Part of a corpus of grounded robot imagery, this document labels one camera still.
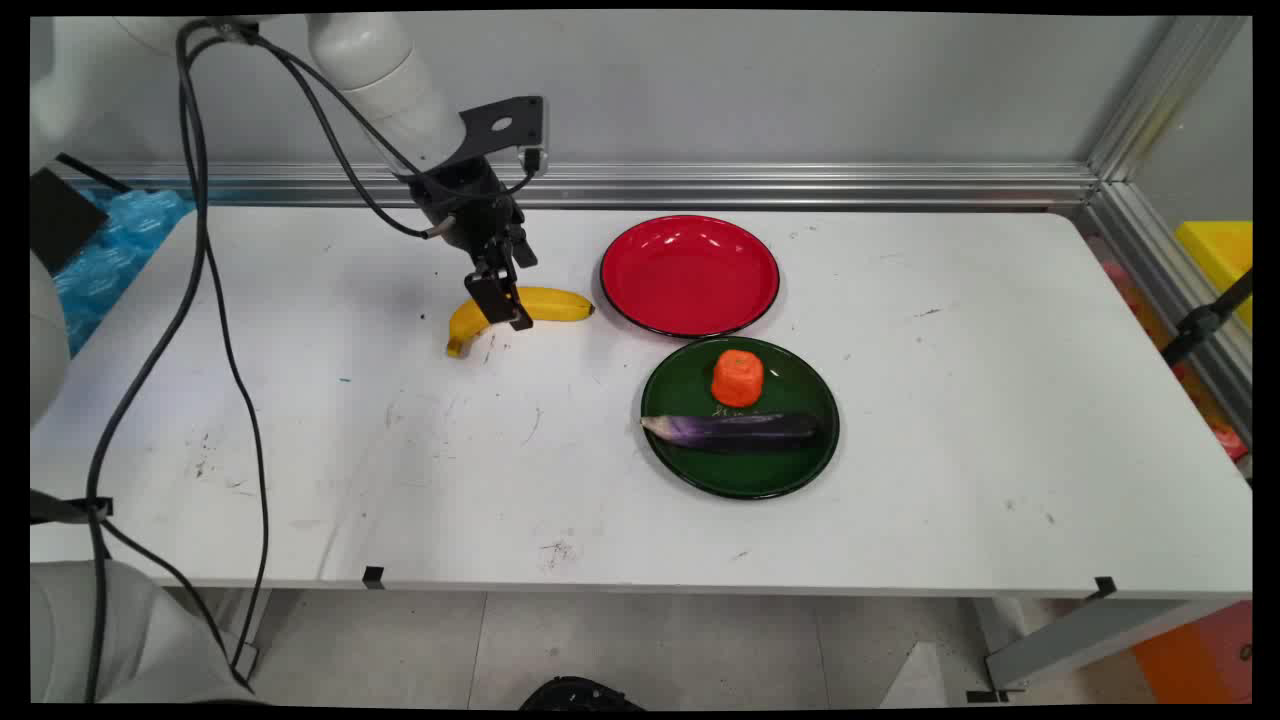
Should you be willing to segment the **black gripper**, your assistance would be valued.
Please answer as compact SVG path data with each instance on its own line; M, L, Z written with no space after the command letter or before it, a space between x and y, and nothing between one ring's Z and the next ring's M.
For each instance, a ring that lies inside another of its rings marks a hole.
M534 325L517 287L517 268L538 264L529 243L524 211L515 199L526 179L509 187L484 158L456 163L429 173L407 176L404 183L434 224L448 219L443 240L474 260L465 288L490 324L508 323L515 331Z

